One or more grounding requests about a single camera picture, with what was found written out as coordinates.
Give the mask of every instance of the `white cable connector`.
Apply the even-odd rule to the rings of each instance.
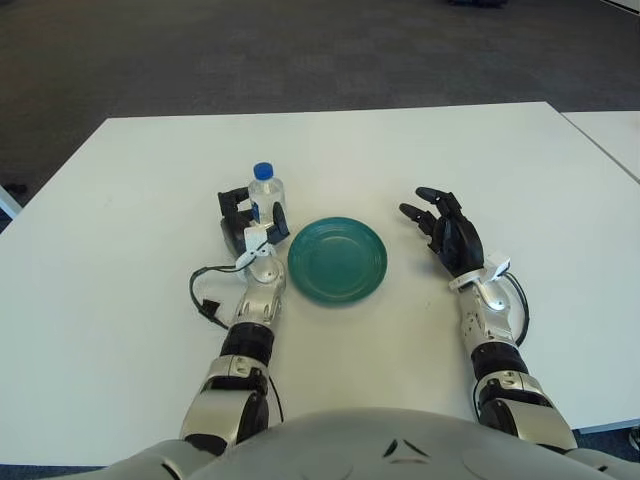
[[[275,256],[276,254],[276,249],[268,241],[267,228],[264,225],[245,228],[244,244],[245,251],[236,260],[236,269],[239,270],[238,276],[243,280],[246,279],[244,267],[253,262],[256,257]]]
[[[484,259],[484,267],[479,270],[467,272],[449,282],[451,290],[459,290],[469,283],[489,283],[502,275],[511,263],[511,258],[499,252],[489,254]]]

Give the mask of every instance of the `green plate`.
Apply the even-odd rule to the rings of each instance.
[[[289,273],[300,291],[322,303],[360,300],[387,271],[387,251],[364,223],[332,217],[307,225],[289,249]]]

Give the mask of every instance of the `water bottle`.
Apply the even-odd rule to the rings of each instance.
[[[249,199],[253,210],[253,218],[257,223],[273,222],[273,204],[280,202],[284,209],[284,185],[273,176],[270,163],[258,163],[253,167],[256,177],[249,184]]]

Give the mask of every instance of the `wire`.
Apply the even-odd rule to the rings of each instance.
[[[518,338],[516,338],[516,345],[520,346],[524,342],[524,339],[527,338],[527,332],[529,331],[529,323],[531,321],[531,316],[529,313],[529,301],[527,300],[527,296],[524,293],[524,289],[522,288],[522,285],[520,285],[520,282],[518,281],[515,275],[509,272],[505,272],[503,276],[509,281],[509,283],[511,283],[514,290],[518,294],[518,297],[520,298],[520,303],[522,304],[522,310],[524,310],[524,321],[522,323],[522,331],[520,332],[520,335],[518,335]]]
[[[221,273],[240,272],[241,270],[244,270],[253,262],[255,262],[256,258],[257,257],[253,257],[249,263],[247,263],[246,265],[240,268],[236,268],[235,265],[218,265],[216,267],[202,267],[196,270],[195,272],[193,272],[191,274],[191,278],[189,278],[189,296],[191,297],[191,301],[193,302],[196,309],[198,310],[198,313],[200,313],[200,315],[205,317],[211,323],[215,323],[219,327],[224,328],[225,330],[229,330],[229,327],[227,325],[225,325],[222,321],[216,318],[216,310],[218,309],[220,304],[207,299],[204,299],[203,302],[200,303],[200,301],[196,297],[196,294],[193,291],[193,286],[195,285],[196,280],[207,272],[211,272],[211,271],[221,272]]]
[[[480,414],[478,413],[478,404],[476,403],[476,392],[478,391],[478,383],[473,386],[473,393],[471,393],[471,403],[473,404],[473,413],[476,414],[476,420],[480,421]]]
[[[280,395],[278,394],[278,389],[276,388],[276,384],[273,382],[273,378],[269,377],[269,383],[271,383],[271,388],[273,388],[273,393],[276,396],[276,402],[278,403],[278,411],[280,412],[280,423],[284,423],[284,412],[282,411],[282,402],[280,401]]]

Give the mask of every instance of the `robot forearm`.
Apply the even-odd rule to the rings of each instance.
[[[257,258],[220,357],[209,368],[182,426],[180,437],[214,455],[265,430],[274,321],[284,290],[284,266]]]
[[[490,262],[488,270],[495,267]],[[529,375],[509,326],[509,297],[495,269],[492,273],[478,272],[460,287],[458,296],[462,337],[477,380],[473,402],[478,420],[555,450],[576,448],[569,425]]]

